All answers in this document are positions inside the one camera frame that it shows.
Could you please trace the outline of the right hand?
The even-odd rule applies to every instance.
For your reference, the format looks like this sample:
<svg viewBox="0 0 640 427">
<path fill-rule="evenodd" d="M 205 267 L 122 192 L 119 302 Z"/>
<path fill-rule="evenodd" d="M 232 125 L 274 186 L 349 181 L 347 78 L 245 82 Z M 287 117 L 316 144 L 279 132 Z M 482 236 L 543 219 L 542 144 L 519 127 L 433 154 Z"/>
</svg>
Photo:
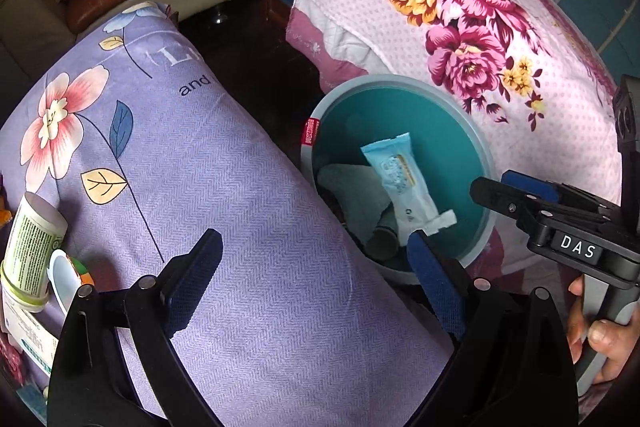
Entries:
<svg viewBox="0 0 640 427">
<path fill-rule="evenodd" d="M 634 346 L 639 339 L 639 305 L 634 308 L 634 315 L 625 326 L 608 320 L 594 321 L 588 324 L 582 315 L 582 293 L 584 292 L 584 277 L 577 277 L 568 291 L 576 297 L 570 308 L 567 319 L 566 338 L 570 346 L 572 360 L 576 363 L 582 354 L 582 345 L 587 340 L 589 346 L 605 356 L 605 363 L 597 376 L 595 384 L 607 383 L 620 376 Z"/>
</svg>

